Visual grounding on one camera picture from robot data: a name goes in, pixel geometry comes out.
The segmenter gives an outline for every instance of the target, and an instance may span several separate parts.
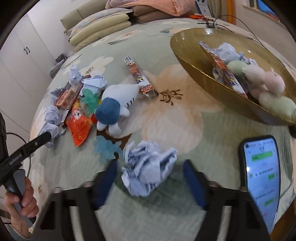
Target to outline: smartphone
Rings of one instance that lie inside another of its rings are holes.
[[[244,140],[239,146],[241,186],[248,188],[271,233],[279,206],[281,171],[273,136]]]

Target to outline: gray handle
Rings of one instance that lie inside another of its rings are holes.
[[[36,221],[36,217],[28,218],[21,214],[22,206],[22,197],[26,190],[25,186],[25,175],[26,171],[24,169],[19,169],[13,174],[13,178],[10,178],[5,184],[5,188],[7,192],[12,192],[13,194],[17,195],[20,199],[19,203],[14,204],[15,209],[20,214],[22,219],[26,222],[27,226],[30,228]]]

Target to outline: human hand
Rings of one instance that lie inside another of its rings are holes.
[[[25,179],[25,186],[26,190],[22,199],[23,208],[21,213],[22,215],[27,216],[28,218],[33,218],[38,214],[39,208],[37,206],[36,199],[33,197],[34,189],[31,185],[31,181],[27,177]],[[11,226],[16,231],[18,231],[23,237],[28,238],[30,237],[29,229],[25,221],[22,219],[22,217],[19,215],[19,213],[14,207],[14,204],[19,203],[19,201],[19,197],[14,195],[13,193],[7,192],[5,194],[4,204],[8,212],[11,214]]]

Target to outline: small orange box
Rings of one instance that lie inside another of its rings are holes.
[[[66,90],[61,98],[58,100],[56,106],[58,108],[66,109],[72,98],[74,97],[75,92],[73,90]]]

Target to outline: gold plate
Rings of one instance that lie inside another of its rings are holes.
[[[215,49],[223,42],[231,44],[247,58],[255,59],[265,71],[275,71],[286,84],[284,95],[296,101],[296,82],[286,67],[268,50],[258,43],[235,33],[220,29],[192,28],[175,34],[170,46],[183,68],[194,81],[215,99],[237,113],[268,125],[293,125],[296,119],[288,120],[274,115],[251,99],[245,99],[232,89],[219,83],[212,74],[213,65],[201,50],[199,41]]]

